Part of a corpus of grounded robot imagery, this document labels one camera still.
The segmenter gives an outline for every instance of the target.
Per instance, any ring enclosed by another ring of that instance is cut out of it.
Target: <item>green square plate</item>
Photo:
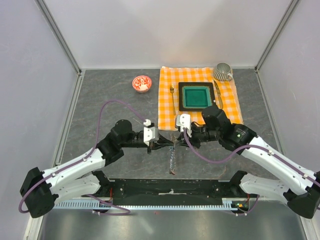
[[[215,102],[211,82],[179,82],[179,111],[202,111]]]

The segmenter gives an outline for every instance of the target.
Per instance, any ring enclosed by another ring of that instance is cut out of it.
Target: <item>red and white patterned bowl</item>
[[[132,81],[132,87],[138,92],[138,93],[145,93],[149,91],[152,85],[152,80],[148,76],[137,76]]]

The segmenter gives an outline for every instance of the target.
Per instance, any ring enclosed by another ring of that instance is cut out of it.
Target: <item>striped mug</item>
[[[219,63],[213,71],[213,77],[219,81],[231,81],[234,76],[231,67],[226,63]]]

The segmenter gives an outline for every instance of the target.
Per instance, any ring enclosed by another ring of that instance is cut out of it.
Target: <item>orange and white checkered cloth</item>
[[[213,84],[214,97],[218,103],[218,95],[214,84],[213,68],[173,68],[163,66],[160,71],[159,97],[158,97],[158,128],[160,130],[177,130],[175,128],[176,116],[181,114],[190,114],[191,121],[198,124],[204,124],[201,111],[179,111],[179,82],[210,82]],[[238,101],[235,81],[215,80],[221,92],[223,110],[232,123],[243,124],[240,105]],[[170,93],[170,84],[174,86],[174,107],[173,111],[172,94]]]

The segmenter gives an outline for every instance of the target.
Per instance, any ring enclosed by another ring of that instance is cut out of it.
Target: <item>wall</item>
[[[35,1],[0,1],[0,33],[0,239],[19,240],[20,187],[53,163],[76,73]]]
[[[255,66],[290,0],[45,0],[82,68]]]
[[[319,9],[318,0],[300,1],[260,70],[286,155],[315,172],[320,171]]]

